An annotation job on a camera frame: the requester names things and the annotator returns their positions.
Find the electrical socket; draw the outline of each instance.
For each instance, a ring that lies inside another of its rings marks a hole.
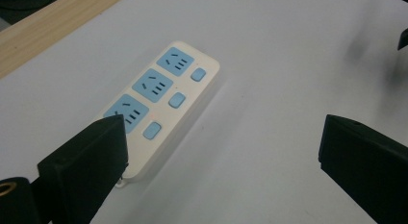
[[[157,61],[157,64],[163,69],[179,77],[186,71],[186,69],[189,68],[192,62],[194,62],[194,58],[175,47],[171,47]]]
[[[174,41],[95,117],[122,113],[129,121],[125,120],[129,165],[117,187],[160,168],[209,102],[218,71],[216,60]]]
[[[104,113],[103,117],[122,114],[125,121],[126,134],[129,134],[148,112],[149,109],[144,104],[128,94],[123,94],[111,108]]]
[[[132,89],[140,93],[151,102],[158,102],[160,98],[173,85],[173,81],[165,77],[154,69],[147,70],[146,73],[132,86]]]

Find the white table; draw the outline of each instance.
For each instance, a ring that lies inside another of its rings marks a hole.
[[[225,81],[162,170],[115,188],[92,223],[374,223],[319,169],[319,143],[332,113],[408,144],[408,82],[389,67],[407,14],[398,0],[122,0],[0,80],[0,178],[33,181],[180,39]]]

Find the wooden surface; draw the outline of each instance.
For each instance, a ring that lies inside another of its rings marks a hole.
[[[0,33],[0,79],[119,0],[59,0]]]

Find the white power strip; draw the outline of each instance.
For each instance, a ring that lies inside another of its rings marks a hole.
[[[129,166],[122,180],[140,180],[213,84],[219,63],[182,41],[171,43],[95,118],[123,114]]]

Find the blue switch button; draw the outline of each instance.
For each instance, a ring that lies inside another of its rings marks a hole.
[[[206,73],[207,73],[207,72],[206,72],[204,69],[202,69],[202,68],[197,68],[197,69],[195,69],[195,71],[192,73],[191,78],[192,78],[194,81],[196,81],[196,82],[200,82],[200,81],[204,78],[204,76],[205,76]]]
[[[181,92],[177,92],[171,97],[170,101],[168,101],[168,104],[172,108],[178,109],[181,106],[181,104],[183,104],[184,100],[186,100],[186,96],[183,95]]]
[[[144,130],[143,136],[147,139],[153,139],[159,132],[162,130],[162,126],[159,125],[157,122],[152,122],[150,125]]]

